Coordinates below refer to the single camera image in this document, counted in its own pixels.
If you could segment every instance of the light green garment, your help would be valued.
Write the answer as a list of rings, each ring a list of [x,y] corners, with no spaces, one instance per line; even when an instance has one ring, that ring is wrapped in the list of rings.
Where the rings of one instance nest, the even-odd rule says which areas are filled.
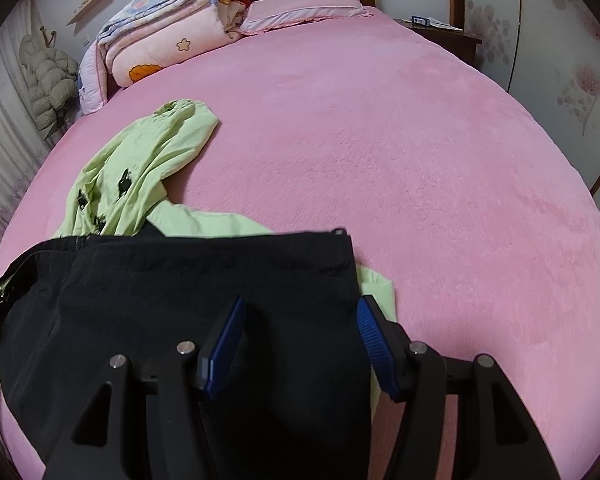
[[[272,231],[245,216],[194,211],[167,199],[162,180],[198,156],[216,124],[218,118],[204,103],[179,100],[127,126],[78,175],[67,197],[64,221],[56,237],[134,235],[145,219],[165,236],[219,238],[270,234]],[[82,205],[78,203],[78,194]],[[387,319],[395,320],[392,282],[367,267],[357,269],[362,294],[373,295]],[[371,393],[372,412],[375,412],[379,397],[375,377]]]

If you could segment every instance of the bed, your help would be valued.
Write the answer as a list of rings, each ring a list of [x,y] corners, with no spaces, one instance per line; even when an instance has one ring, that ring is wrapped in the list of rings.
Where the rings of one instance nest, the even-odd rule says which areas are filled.
[[[492,354],[561,477],[578,480],[600,455],[600,213],[519,103],[372,12],[243,38],[119,91],[45,161],[4,234],[0,275],[53,235],[78,171],[115,133],[167,101],[202,100],[221,125],[166,182],[170,199],[277,232],[346,226],[357,259],[394,282],[410,336]],[[369,478],[382,478],[397,410],[381,401]],[[439,478],[453,399],[447,411]],[[24,480],[38,480],[44,465],[1,397],[0,426]]]

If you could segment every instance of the blue gripper pad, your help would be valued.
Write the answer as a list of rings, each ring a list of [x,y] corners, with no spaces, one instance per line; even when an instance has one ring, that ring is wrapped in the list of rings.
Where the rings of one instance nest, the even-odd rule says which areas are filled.
[[[216,325],[198,355],[196,386],[209,400],[215,399],[226,384],[245,320],[246,306],[238,297],[229,312],[221,310]]]
[[[356,310],[358,331],[365,344],[366,354],[378,378],[380,389],[398,401],[401,394],[398,384],[398,361],[404,359],[404,351],[392,333],[389,321],[384,318],[372,296],[363,296]]]

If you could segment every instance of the gray down jacket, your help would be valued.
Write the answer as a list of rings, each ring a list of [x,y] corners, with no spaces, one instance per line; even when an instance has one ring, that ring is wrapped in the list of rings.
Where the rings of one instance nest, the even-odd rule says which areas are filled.
[[[45,139],[62,126],[65,113],[77,106],[78,64],[30,34],[22,38],[18,58],[26,68],[33,120]]]

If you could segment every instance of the white curtain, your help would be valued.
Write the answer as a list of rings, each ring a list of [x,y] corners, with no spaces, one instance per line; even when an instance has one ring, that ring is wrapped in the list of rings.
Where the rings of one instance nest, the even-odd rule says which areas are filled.
[[[0,28],[0,237],[54,145],[42,140],[30,113],[18,61],[20,40],[31,33],[31,0],[20,0]]]

